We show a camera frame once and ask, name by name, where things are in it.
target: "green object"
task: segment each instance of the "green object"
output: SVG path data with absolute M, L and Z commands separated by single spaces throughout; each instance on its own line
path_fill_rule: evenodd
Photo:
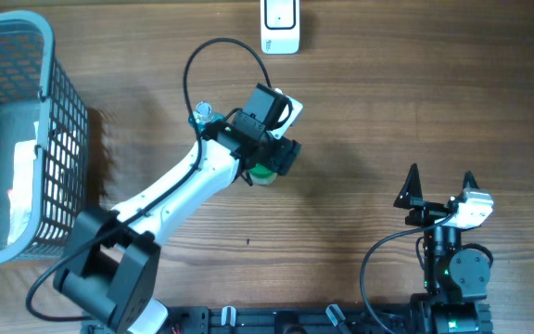
M 258 163 L 254 168 L 248 170 L 248 173 L 250 174 L 250 179 L 252 182 L 260 186 L 269 185 L 277 177 L 276 173 L 268 170 L 267 167 Z

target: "wooden table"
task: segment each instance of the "wooden table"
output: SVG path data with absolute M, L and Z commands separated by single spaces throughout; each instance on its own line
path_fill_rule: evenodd
M 260 49 L 257 2 L 33 10 L 53 25 L 57 56 L 91 108 L 89 200 L 105 207 L 193 144 L 181 87 L 193 49 L 218 36 Z M 192 215 L 162 250 L 155 296 L 169 305 L 360 304 L 360 261 L 407 228 L 392 202 L 418 162 L 427 199 L 458 194 L 467 170 L 494 196 L 494 214 L 464 242 L 496 258 L 496 333 L 534 333 L 534 3 L 305 1 L 301 28 L 298 54 L 263 57 L 274 86 L 304 103 L 288 132 L 303 145 L 298 161 L 273 185 L 236 182 Z M 192 103 L 242 107 L 258 81 L 246 51 L 212 46 L 191 70 Z M 415 239 L 373 258 L 374 302 L 423 291 Z M 46 265 L 0 267 L 1 333 L 78 328 L 24 310 Z M 50 284 L 36 305 L 79 312 Z

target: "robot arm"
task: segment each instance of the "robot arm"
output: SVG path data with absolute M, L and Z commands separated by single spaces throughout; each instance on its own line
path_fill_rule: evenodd
M 300 144 L 286 139 L 284 133 L 301 112 L 302 105 L 295 99 L 258 84 L 232 123 L 221 116 L 196 117 L 193 122 L 202 129 L 197 170 L 128 227 L 60 267 L 55 289 L 115 332 L 156 333 L 169 313 L 152 299 L 160 246 L 205 200 L 258 163 L 274 173 L 286 174 Z M 197 145 L 156 183 L 111 212 L 101 208 L 81 212 L 64 255 L 117 228 L 180 182 L 195 165 Z M 100 246 L 123 249 L 121 261 L 110 258 Z

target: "basket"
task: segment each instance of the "basket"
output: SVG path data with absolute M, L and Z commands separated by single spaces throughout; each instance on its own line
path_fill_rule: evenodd
M 89 124 L 38 14 L 0 14 L 0 263 L 57 257 L 85 203 Z

